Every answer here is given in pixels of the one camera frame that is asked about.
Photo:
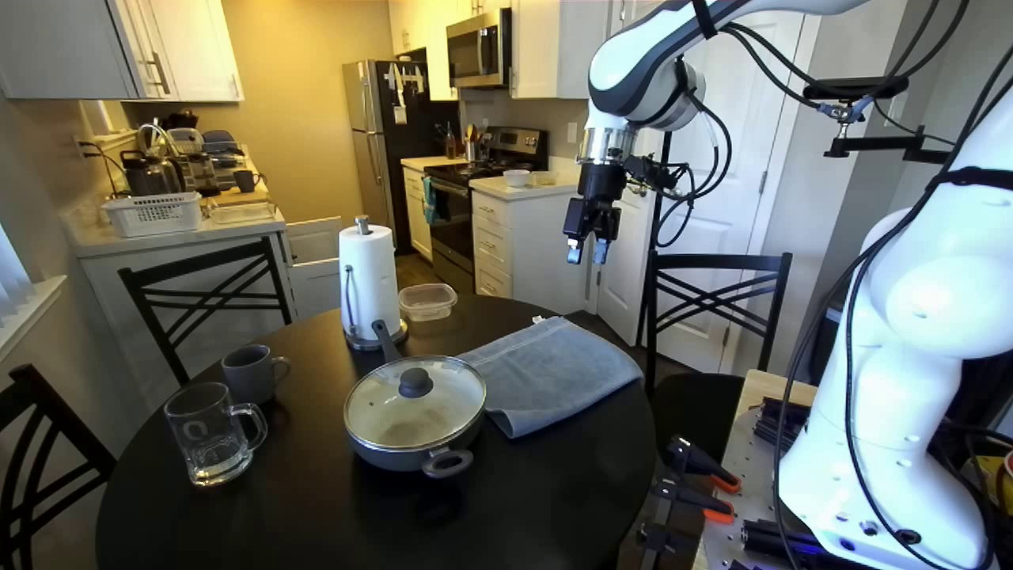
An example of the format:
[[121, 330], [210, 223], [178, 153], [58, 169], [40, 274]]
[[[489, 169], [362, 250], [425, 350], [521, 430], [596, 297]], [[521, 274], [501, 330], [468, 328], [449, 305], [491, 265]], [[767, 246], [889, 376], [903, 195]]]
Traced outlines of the robot base platform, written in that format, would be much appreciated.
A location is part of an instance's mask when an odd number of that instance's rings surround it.
[[752, 439], [755, 423], [763, 417], [763, 402], [792, 396], [798, 407], [814, 402], [810, 385], [787, 385], [778, 375], [749, 370], [730, 415], [730, 430], [725, 442], [722, 465], [741, 479], [741, 491], [727, 495], [739, 520], [730, 526], [707, 524], [693, 555], [693, 570], [787, 570], [786, 561], [749, 555], [744, 544], [747, 520], [773, 520], [776, 498], [776, 448]]

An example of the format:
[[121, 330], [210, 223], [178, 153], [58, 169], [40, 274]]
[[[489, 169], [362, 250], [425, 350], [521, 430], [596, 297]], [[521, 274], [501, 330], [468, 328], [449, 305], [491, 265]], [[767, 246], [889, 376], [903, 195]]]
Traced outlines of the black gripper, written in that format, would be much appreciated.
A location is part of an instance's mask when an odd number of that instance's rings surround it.
[[621, 208], [616, 201], [626, 188], [621, 164], [585, 163], [580, 169], [576, 195], [567, 203], [564, 236], [567, 236], [567, 264], [583, 264], [583, 241], [596, 236], [596, 265], [607, 264], [612, 241], [616, 238]]

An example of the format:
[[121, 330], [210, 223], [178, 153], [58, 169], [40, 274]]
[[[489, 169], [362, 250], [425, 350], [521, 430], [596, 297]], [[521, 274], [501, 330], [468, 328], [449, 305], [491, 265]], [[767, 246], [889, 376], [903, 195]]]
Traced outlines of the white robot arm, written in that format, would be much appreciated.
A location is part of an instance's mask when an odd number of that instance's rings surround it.
[[[624, 163], [644, 127], [693, 119], [681, 53], [760, 11], [835, 16], [862, 0], [665, 0], [589, 63], [573, 264], [607, 256]], [[835, 558], [880, 570], [986, 570], [980, 506], [926, 458], [975, 359], [1013, 350], [1013, 96], [975, 116], [924, 198], [880, 219], [855, 261], [807, 425], [776, 495]]]

